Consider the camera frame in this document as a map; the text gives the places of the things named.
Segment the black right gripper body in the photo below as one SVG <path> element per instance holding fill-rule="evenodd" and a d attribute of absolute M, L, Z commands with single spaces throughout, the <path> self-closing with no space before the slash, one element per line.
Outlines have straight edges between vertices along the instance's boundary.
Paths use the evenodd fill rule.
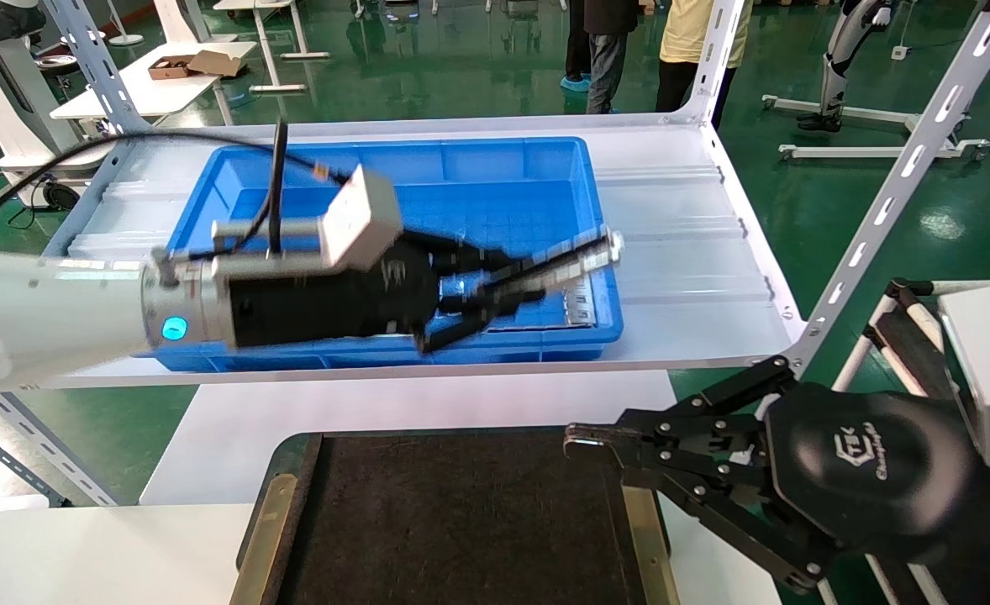
<path fill-rule="evenodd" d="M 842 547 L 947 554 L 977 477 L 975 445 L 949 403 L 805 382 L 768 407 L 766 436 L 779 497 Z"/>

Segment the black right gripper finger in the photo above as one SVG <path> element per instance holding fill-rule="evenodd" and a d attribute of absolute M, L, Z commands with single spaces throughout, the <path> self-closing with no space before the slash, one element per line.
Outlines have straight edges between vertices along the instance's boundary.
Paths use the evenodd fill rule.
<path fill-rule="evenodd" d="M 625 485 L 661 492 L 776 582 L 796 593 L 817 590 L 828 570 L 828 555 L 820 554 L 795 533 L 757 517 L 692 472 L 626 470 Z"/>
<path fill-rule="evenodd" d="M 612 423 L 571 423 L 564 453 L 619 470 L 705 471 L 707 456 L 766 444 L 766 425 L 748 408 L 796 383 L 786 357 L 769 357 L 668 408 L 627 408 Z"/>

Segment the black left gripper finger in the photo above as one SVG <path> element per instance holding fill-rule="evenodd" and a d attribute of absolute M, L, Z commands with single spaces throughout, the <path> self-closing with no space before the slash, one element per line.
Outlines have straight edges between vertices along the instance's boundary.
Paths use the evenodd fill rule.
<path fill-rule="evenodd" d="M 510 292 L 487 288 L 469 296 L 441 298 L 434 310 L 444 315 L 456 315 L 458 321 L 434 332 L 429 332 L 426 327 L 418 327 L 415 329 L 415 345 L 418 352 L 442 350 L 474 334 L 482 333 L 496 318 L 512 317 L 522 305 L 536 303 L 545 296 L 545 290 Z"/>
<path fill-rule="evenodd" d="M 466 273 L 517 275 L 536 264 L 529 255 L 511 255 L 500 248 L 483 248 L 436 234 L 403 234 L 403 245 L 411 251 L 403 275 L 403 286 L 409 288 L 437 287 L 446 276 Z"/>

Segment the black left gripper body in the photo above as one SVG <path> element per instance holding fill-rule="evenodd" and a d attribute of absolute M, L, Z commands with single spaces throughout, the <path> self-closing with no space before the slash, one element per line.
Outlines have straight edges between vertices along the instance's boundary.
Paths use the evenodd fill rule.
<path fill-rule="evenodd" d="M 368 271 L 230 281 L 238 348 L 422 332 L 441 278 L 429 253 L 392 246 Z"/>

